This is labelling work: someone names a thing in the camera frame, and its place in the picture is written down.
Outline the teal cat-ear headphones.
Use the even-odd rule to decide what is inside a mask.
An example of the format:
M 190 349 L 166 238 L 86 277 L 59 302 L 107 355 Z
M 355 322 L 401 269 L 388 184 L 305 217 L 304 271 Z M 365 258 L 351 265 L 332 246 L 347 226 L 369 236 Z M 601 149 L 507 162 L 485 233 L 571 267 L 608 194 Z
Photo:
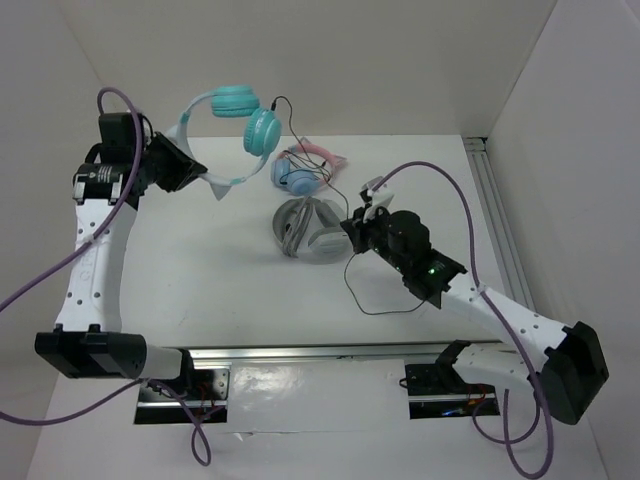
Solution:
M 258 174 L 267 164 L 281 138 L 282 124 L 275 108 L 262 107 L 260 99 L 249 85 L 221 86 L 196 96 L 180 114 L 177 123 L 166 136 L 184 154 L 195 160 L 188 141 L 188 125 L 194 108 L 208 101 L 214 117 L 222 119 L 246 118 L 243 132 L 244 151 L 258 159 L 253 169 L 242 176 L 226 178 L 209 171 L 198 175 L 209 184 L 214 197 L 220 201 L 229 191 Z

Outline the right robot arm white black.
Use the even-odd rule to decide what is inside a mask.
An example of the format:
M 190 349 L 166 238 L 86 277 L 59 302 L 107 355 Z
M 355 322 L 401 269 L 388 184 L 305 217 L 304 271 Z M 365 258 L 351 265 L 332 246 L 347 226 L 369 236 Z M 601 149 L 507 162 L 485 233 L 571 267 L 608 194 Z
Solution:
M 436 361 L 436 379 L 444 390 L 484 384 L 526 393 L 539 386 L 551 417 L 575 425 L 608 380 L 591 326 L 546 318 L 475 282 L 462 264 L 432 247 L 430 232 L 417 214 L 379 207 L 366 217 L 359 208 L 341 227 L 355 253 L 375 252 L 400 273 L 418 299 L 485 328 L 513 347 L 502 352 L 454 341 Z

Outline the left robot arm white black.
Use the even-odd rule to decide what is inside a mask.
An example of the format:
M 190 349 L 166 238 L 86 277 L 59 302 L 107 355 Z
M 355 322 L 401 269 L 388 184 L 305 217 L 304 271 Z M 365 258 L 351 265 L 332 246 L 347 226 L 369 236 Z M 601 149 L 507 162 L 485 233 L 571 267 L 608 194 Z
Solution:
M 179 191 L 207 169 L 166 136 L 145 134 L 144 121 L 129 112 L 98 119 L 101 141 L 73 178 L 77 256 L 66 297 L 53 330 L 37 334 L 35 351 L 67 378 L 161 380 L 172 397 L 184 399 L 197 387 L 191 355 L 123 332 L 121 281 L 146 189 Z

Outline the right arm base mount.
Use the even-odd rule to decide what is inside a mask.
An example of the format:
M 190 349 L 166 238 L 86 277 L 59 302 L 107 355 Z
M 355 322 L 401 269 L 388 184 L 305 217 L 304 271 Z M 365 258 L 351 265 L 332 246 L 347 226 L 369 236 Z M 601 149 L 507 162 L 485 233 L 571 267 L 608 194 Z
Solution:
M 470 384 L 453 369 L 453 354 L 468 341 L 452 343 L 397 343 L 393 347 L 404 361 L 398 385 L 408 396 L 411 420 L 498 416 L 496 390 L 492 385 Z

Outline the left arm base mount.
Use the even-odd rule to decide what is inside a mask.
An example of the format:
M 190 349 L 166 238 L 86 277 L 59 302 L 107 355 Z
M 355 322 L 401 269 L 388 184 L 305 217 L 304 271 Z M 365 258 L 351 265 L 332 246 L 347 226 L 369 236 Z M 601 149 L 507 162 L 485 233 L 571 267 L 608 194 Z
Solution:
M 214 364 L 197 368 L 188 350 L 182 350 L 180 376 L 163 380 L 179 397 L 164 387 L 143 386 L 139 390 L 134 416 L 135 425 L 190 424 L 181 406 L 205 424 L 227 422 L 231 370 L 229 365 Z

